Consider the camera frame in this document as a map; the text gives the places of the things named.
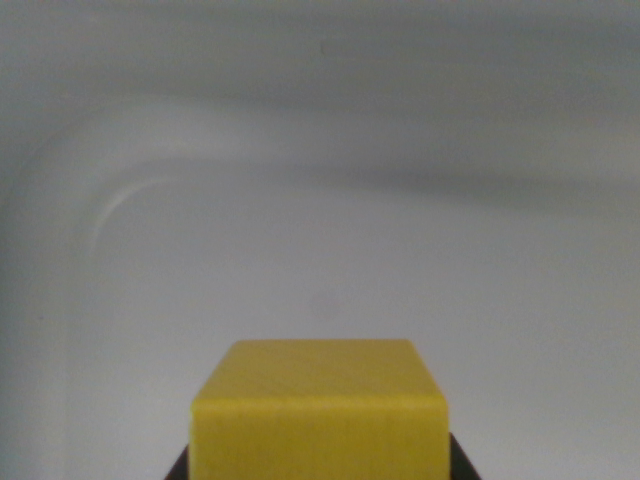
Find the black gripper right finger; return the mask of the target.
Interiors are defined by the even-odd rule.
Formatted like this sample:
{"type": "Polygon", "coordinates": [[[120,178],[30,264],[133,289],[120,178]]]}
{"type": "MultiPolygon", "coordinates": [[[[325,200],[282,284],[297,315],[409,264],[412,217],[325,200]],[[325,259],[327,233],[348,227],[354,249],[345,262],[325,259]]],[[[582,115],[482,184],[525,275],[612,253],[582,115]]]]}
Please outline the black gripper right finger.
{"type": "Polygon", "coordinates": [[[478,471],[464,452],[463,448],[450,433],[450,479],[451,480],[481,480],[478,471]]]}

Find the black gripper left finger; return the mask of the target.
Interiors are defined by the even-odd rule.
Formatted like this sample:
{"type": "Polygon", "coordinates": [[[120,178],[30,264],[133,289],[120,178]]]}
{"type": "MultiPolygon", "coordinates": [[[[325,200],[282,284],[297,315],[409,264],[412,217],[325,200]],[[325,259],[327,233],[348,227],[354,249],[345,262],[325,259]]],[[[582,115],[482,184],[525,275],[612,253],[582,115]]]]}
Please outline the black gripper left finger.
{"type": "Polygon", "coordinates": [[[189,479],[189,446],[186,446],[178,456],[164,480],[188,480],[189,479]]]}

